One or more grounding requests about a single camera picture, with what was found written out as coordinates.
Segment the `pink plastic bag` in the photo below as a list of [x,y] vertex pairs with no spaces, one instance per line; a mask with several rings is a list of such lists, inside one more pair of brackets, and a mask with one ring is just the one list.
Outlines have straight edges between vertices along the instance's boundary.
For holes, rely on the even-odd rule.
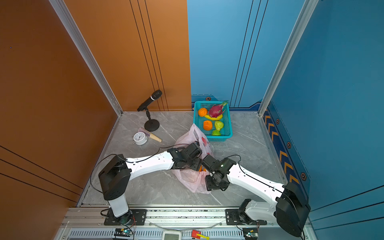
[[198,152],[187,159],[184,167],[180,170],[173,170],[173,173],[192,193],[209,194],[205,178],[210,171],[204,169],[203,159],[208,155],[212,156],[213,151],[207,136],[196,124],[192,124],[190,130],[176,141],[176,147],[179,149],[186,149],[188,145],[192,145],[192,150],[199,147]]

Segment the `orange tangerine fruit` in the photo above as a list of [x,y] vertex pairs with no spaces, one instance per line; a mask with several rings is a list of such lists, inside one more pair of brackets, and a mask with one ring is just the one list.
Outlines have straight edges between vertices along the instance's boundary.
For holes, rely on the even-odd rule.
[[210,121],[210,120],[206,120],[206,121],[203,122],[203,129],[204,129],[205,131],[211,131],[212,128],[213,128],[213,123],[212,123],[212,121]]

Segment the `pink dragon fruit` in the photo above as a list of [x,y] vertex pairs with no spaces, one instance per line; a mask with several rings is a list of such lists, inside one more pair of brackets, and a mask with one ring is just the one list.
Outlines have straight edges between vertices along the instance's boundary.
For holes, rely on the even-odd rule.
[[208,115],[210,116],[210,117],[214,117],[214,118],[216,118],[216,117],[218,117],[219,115],[222,115],[223,113],[224,113],[224,111],[225,111],[225,106],[228,104],[228,102],[227,101],[224,101],[224,102],[222,102],[221,104],[219,104],[219,105],[215,105],[215,106],[212,106],[211,108],[210,108],[210,110],[208,111]]

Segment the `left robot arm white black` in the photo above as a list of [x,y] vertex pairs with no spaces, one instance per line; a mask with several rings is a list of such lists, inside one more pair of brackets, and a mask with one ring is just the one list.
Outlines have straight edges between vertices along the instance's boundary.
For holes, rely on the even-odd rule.
[[202,165],[202,154],[199,143],[193,142],[175,145],[149,157],[125,158],[123,155],[114,155],[98,174],[104,200],[109,203],[113,216],[120,218],[130,211],[125,196],[129,180],[157,171],[198,171]]

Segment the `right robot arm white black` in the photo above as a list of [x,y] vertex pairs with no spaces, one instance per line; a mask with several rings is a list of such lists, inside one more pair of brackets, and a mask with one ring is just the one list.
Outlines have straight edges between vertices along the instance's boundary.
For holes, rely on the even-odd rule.
[[231,157],[219,161],[207,155],[202,161],[210,173],[206,177],[209,191],[225,191],[229,185],[240,186],[263,199],[267,206],[245,200],[239,208],[239,217],[249,225],[253,221],[277,222],[287,233],[304,238],[304,227],[311,207],[301,188],[295,183],[276,183],[256,175]]

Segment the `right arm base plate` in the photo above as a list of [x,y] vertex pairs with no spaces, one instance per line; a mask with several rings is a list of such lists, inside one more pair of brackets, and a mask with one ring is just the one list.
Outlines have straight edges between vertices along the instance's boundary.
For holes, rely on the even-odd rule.
[[250,226],[265,226],[267,225],[267,221],[264,220],[251,220],[248,217],[241,217],[239,215],[239,211],[237,209],[226,209],[226,224],[228,226],[237,226],[237,225],[250,225]]

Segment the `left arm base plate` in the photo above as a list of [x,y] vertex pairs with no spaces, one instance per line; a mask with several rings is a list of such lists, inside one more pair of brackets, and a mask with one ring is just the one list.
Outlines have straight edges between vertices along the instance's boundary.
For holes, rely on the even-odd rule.
[[133,209],[120,217],[115,217],[112,209],[108,208],[102,210],[101,215],[105,217],[105,226],[143,226],[147,217],[147,210]]

